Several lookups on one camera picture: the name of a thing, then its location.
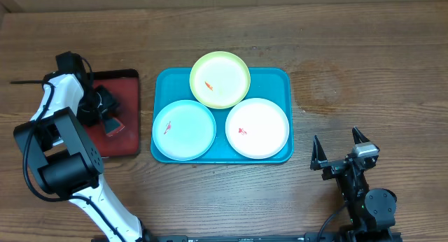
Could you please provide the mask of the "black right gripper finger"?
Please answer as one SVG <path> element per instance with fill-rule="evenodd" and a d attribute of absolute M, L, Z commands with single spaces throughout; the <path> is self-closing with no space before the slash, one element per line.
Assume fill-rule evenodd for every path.
<path fill-rule="evenodd" d="M 370 140 L 359 130 L 359 128 L 353 127 L 351 131 L 352 131 L 354 143 L 356 145 L 370 142 Z"/>
<path fill-rule="evenodd" d="M 328 159 L 323 151 L 320 141 L 317 135 L 313 139 L 313 150 L 311 155 L 310 169 L 317 171 L 321 170 L 328 165 Z"/>

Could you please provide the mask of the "light blue plate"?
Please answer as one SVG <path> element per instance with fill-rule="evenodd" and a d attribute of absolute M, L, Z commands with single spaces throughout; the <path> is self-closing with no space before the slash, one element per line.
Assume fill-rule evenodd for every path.
<path fill-rule="evenodd" d="M 165 106 L 153 122 L 155 147 L 177 162 L 204 155 L 216 137 L 216 121 L 211 111 L 193 100 L 179 100 Z"/>

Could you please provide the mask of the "yellow plate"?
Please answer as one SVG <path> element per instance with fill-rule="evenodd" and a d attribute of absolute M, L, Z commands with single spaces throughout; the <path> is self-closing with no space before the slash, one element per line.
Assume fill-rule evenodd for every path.
<path fill-rule="evenodd" d="M 244 99 L 251 84 L 246 63 L 226 51 L 210 52 L 192 66 L 190 90 L 200 103 L 209 108 L 225 109 Z"/>

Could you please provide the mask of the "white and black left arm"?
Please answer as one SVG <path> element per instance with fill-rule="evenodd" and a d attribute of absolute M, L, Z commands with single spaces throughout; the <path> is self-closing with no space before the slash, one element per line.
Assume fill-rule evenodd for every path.
<path fill-rule="evenodd" d="M 43 201 L 69 201 L 82 209 L 105 241 L 154 241 L 108 186 L 100 152 L 85 131 L 95 124 L 108 134 L 121 130 L 118 100 L 94 86 L 84 57 L 68 51 L 55 59 L 58 70 L 38 82 L 44 95 L 37 112 L 13 132 L 27 187 Z"/>

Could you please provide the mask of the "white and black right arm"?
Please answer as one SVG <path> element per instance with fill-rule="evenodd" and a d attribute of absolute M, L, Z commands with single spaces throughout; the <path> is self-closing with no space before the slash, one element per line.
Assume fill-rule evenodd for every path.
<path fill-rule="evenodd" d="M 351 224 L 341 227 L 338 241 L 396 241 L 391 233 L 396 224 L 397 196 L 384 188 L 370 189 L 365 171 L 376 166 L 380 149 L 362 132 L 352 129 L 354 147 L 344 159 L 330 161 L 317 136 L 314 137 L 310 169 L 322 171 L 322 179 L 334 179 L 342 194 Z"/>

